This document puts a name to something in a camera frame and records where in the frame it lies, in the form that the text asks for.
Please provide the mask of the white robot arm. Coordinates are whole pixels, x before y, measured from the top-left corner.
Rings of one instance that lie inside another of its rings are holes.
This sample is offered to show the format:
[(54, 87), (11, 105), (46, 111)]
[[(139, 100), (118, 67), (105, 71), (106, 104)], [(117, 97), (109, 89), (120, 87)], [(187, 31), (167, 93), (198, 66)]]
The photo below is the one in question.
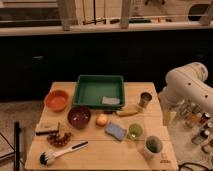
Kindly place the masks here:
[(205, 84), (208, 70), (200, 62), (192, 62), (170, 70), (166, 86), (158, 94), (163, 125), (168, 126), (174, 113), (187, 115), (194, 107), (213, 114), (213, 88)]

